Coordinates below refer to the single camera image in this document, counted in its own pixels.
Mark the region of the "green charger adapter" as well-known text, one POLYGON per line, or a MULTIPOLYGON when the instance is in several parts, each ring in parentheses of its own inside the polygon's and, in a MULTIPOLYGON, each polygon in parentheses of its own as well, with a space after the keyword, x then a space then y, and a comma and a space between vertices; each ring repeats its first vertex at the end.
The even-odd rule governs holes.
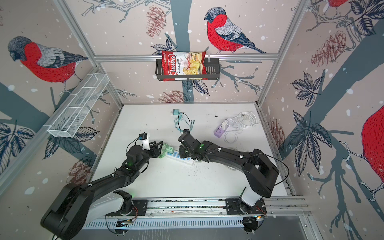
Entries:
POLYGON ((164 158, 166 156, 168 148, 169 148, 169 145, 163 144, 162 149, 161 149, 161 153, 159 155, 159 159, 164 158))

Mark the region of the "white blue power strip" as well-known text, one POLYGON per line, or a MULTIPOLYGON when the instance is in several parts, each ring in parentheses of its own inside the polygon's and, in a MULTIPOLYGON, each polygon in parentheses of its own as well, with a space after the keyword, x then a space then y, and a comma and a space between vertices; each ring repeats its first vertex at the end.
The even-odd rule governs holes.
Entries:
POLYGON ((175 161, 178 161, 178 162, 190 165, 190 166, 192 166, 194 164, 194 160, 189 158, 189 157, 188 158, 181 158, 178 151, 174 151, 173 153, 166 152, 166 157, 171 159, 171 160, 175 160, 175 161))

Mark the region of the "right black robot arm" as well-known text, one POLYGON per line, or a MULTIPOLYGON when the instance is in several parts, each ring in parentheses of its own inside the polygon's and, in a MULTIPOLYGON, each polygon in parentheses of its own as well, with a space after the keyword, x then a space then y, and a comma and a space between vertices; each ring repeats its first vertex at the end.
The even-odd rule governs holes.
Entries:
POLYGON ((263 198, 271 197, 280 172, 261 150, 239 152, 209 141, 199 142, 187 129, 178 141, 181 158, 222 164, 246 176, 250 187, 245 187, 238 199, 226 199, 224 209, 228 215, 267 215, 263 198))

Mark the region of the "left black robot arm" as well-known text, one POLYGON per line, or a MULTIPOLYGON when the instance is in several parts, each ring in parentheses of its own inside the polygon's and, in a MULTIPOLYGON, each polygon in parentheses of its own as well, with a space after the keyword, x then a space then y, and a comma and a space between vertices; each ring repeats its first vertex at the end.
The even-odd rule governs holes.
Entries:
POLYGON ((91 215, 89 210, 98 199, 110 193, 116 193, 124 200, 130 197, 120 189, 132 184, 151 158, 160 156, 163 144, 162 141, 153 141, 148 149, 134 145, 126 152, 127 159, 121 167, 112 174, 88 184, 65 185, 43 215, 41 226, 62 240, 72 239, 86 224, 87 217, 91 215))

